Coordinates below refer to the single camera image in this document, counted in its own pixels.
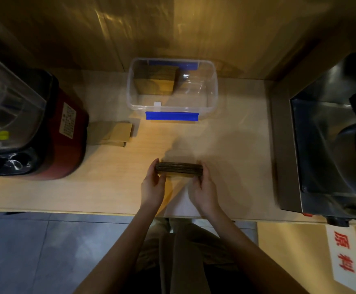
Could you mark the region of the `person's left hand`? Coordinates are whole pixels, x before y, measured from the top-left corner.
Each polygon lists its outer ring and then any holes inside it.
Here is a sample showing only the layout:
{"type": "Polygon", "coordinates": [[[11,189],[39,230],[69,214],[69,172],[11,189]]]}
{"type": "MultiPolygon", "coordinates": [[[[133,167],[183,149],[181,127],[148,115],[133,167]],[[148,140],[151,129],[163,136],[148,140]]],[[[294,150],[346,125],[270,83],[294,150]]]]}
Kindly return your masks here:
{"type": "Polygon", "coordinates": [[[157,214],[165,195],[166,174],[159,175],[159,180],[149,178],[149,168],[141,183],[141,208],[157,214]]]}

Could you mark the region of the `white paper sign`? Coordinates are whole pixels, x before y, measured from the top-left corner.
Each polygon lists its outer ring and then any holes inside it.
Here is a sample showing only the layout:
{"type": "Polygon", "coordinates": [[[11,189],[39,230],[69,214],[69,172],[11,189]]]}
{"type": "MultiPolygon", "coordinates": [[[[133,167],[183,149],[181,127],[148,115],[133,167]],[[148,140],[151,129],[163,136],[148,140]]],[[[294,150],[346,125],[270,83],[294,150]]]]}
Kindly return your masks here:
{"type": "Polygon", "coordinates": [[[333,225],[325,228],[334,280],[356,292],[356,231],[333,225]]]}

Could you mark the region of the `red blender base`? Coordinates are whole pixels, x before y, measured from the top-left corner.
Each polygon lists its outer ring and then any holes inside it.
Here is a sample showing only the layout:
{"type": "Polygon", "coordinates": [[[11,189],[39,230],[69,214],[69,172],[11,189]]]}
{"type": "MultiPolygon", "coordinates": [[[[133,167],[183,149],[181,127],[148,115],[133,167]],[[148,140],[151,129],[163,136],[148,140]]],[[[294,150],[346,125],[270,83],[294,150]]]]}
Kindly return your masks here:
{"type": "Polygon", "coordinates": [[[86,153],[86,110],[66,94],[51,73],[33,69],[31,84],[47,100],[42,122],[22,148],[0,151],[0,177],[47,181],[64,178],[83,162],[86,153]]]}

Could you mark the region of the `flat brown paper bags pile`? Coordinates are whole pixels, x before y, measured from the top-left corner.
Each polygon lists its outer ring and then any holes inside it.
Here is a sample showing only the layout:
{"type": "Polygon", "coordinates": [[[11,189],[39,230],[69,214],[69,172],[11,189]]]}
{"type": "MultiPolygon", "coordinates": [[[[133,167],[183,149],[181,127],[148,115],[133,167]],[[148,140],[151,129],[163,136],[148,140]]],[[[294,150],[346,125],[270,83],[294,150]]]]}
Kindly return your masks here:
{"type": "Polygon", "coordinates": [[[89,123],[87,127],[87,145],[107,145],[125,147],[130,141],[132,123],[96,121],[89,123]]]}

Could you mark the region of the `person's right hand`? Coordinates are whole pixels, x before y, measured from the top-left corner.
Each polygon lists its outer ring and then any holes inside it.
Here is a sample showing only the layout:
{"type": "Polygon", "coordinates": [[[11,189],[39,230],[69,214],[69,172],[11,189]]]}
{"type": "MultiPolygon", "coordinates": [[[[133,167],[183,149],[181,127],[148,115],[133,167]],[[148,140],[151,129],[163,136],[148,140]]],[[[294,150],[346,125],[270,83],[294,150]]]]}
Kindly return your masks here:
{"type": "Polygon", "coordinates": [[[209,219],[221,211],[217,189],[211,177],[210,181],[205,182],[202,182],[200,178],[198,176],[192,177],[189,196],[199,213],[209,219]]]}

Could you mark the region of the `person's beige trousers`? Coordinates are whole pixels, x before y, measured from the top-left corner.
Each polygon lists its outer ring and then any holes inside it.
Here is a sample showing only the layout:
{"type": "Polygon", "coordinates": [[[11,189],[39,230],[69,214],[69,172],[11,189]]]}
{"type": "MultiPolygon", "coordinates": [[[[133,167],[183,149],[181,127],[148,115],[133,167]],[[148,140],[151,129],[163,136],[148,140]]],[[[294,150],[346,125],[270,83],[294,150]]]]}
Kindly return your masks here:
{"type": "Polygon", "coordinates": [[[126,287],[143,294],[258,294],[221,239],[188,219],[153,220],[126,287]]]}

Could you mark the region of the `person's right forearm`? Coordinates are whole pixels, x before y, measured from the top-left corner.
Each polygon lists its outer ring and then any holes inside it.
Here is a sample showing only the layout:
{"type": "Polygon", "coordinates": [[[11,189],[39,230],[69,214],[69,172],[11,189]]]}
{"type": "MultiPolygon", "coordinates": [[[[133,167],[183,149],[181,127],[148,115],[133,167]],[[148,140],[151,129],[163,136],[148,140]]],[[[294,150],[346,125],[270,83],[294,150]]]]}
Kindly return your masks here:
{"type": "Polygon", "coordinates": [[[219,207],[205,212],[239,269],[260,294],[309,294],[286,270],[250,240],[219,207]]]}

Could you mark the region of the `stainless steel machine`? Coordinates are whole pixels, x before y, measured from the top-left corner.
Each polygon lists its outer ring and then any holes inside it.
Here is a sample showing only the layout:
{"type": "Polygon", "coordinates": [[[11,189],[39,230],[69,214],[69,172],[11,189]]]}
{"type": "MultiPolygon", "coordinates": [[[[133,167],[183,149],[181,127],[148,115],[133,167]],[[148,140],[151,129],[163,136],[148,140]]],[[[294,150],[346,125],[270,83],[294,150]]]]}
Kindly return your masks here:
{"type": "Polygon", "coordinates": [[[281,209],[356,221],[356,52],[309,56],[270,94],[281,209]]]}

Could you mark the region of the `person's left forearm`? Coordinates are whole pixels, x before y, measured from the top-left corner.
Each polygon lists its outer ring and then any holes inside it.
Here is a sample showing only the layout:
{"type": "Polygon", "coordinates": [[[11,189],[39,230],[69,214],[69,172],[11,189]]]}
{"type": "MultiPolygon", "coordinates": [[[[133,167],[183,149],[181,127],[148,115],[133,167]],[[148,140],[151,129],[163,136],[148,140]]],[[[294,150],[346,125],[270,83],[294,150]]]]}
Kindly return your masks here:
{"type": "Polygon", "coordinates": [[[141,204],[118,240],[73,294],[119,294],[136,264],[148,228],[160,205],[150,202],[141,204]]]}

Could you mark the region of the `clear blender jar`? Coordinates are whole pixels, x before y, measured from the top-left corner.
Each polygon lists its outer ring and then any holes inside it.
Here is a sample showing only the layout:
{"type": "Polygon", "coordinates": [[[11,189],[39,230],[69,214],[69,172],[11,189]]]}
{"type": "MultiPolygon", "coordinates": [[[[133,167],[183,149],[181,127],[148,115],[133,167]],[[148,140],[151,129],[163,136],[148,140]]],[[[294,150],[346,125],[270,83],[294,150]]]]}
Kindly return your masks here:
{"type": "Polygon", "coordinates": [[[47,100],[32,87],[35,70],[0,60],[0,151],[22,148],[36,134],[47,100]]]}

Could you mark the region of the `clear plastic storage container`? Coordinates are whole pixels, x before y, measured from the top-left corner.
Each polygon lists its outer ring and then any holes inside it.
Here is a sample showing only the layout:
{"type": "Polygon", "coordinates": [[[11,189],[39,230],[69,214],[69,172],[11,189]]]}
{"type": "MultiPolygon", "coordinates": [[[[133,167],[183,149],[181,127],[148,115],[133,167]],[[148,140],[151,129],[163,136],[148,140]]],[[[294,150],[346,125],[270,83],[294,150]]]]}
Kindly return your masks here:
{"type": "Polygon", "coordinates": [[[134,58],[126,103],[147,120],[199,121],[218,107],[216,67],[201,59],[134,58]]]}

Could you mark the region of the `brown paper bags bundle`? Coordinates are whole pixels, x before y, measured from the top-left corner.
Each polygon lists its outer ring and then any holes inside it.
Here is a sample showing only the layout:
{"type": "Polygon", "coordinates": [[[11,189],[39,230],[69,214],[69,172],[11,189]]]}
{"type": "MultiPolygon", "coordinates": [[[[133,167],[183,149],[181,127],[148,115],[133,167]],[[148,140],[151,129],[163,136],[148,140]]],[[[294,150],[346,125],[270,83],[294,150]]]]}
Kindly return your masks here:
{"type": "Polygon", "coordinates": [[[139,65],[134,69],[133,82],[138,94],[170,96],[178,73],[178,66],[139,65]]]}

